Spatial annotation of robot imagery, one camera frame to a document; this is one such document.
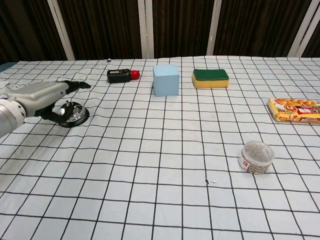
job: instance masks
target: plastic jar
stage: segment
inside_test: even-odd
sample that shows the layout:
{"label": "plastic jar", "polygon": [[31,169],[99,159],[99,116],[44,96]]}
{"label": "plastic jar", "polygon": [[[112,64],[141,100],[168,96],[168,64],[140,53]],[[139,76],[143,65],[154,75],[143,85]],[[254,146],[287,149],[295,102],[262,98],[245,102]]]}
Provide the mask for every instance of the plastic jar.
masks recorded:
{"label": "plastic jar", "polygon": [[239,157],[240,166],[251,174],[264,174],[275,157],[271,147],[261,141],[248,141]]}

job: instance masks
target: yellow package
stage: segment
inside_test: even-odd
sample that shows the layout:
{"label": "yellow package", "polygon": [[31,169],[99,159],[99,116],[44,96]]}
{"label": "yellow package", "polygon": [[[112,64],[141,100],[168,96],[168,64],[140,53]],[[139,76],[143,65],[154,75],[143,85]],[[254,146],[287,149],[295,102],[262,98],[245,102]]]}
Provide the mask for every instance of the yellow package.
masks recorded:
{"label": "yellow package", "polygon": [[320,124],[320,100],[270,98],[268,106],[278,121]]}

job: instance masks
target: metal robot arm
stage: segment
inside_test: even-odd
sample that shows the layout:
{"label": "metal robot arm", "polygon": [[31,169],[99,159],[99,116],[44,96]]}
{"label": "metal robot arm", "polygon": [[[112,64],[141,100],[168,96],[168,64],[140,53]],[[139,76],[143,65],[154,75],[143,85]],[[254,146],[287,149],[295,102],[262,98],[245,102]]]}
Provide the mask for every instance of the metal robot arm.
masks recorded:
{"label": "metal robot arm", "polygon": [[8,93],[8,99],[0,99],[0,138],[20,127],[27,117],[41,116],[46,120],[64,123],[73,110],[67,110],[61,116],[52,112],[55,103],[69,93],[90,87],[79,81],[39,82]]}

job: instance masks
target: curtain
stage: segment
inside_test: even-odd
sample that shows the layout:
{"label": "curtain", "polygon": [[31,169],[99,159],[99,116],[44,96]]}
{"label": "curtain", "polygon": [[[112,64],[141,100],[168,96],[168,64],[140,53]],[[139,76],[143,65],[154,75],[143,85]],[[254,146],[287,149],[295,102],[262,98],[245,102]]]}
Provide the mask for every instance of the curtain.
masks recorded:
{"label": "curtain", "polygon": [[223,0],[214,55],[286,57],[311,0]]}
{"label": "curtain", "polygon": [[153,0],[154,57],[206,55],[214,0]]}
{"label": "curtain", "polygon": [[318,22],[302,57],[320,58],[320,22]]}
{"label": "curtain", "polygon": [[58,0],[77,60],[141,58],[138,1]]}
{"label": "curtain", "polygon": [[66,60],[47,1],[0,1],[0,64]]}

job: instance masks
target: blue cube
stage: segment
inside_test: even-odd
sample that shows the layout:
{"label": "blue cube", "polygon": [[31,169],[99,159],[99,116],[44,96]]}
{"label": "blue cube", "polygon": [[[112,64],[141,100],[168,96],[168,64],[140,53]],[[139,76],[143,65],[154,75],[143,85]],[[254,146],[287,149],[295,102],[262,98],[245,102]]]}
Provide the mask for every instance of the blue cube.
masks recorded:
{"label": "blue cube", "polygon": [[157,65],[153,67],[153,86],[157,97],[179,94],[179,73],[176,65]]}

